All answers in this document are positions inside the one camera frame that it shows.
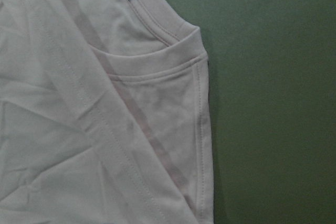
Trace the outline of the pink Snoopy t-shirt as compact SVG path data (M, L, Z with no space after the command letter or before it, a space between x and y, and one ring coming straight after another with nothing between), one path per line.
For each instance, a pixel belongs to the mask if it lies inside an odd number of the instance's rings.
M1 223L213 223L208 83L166 0L1 0Z

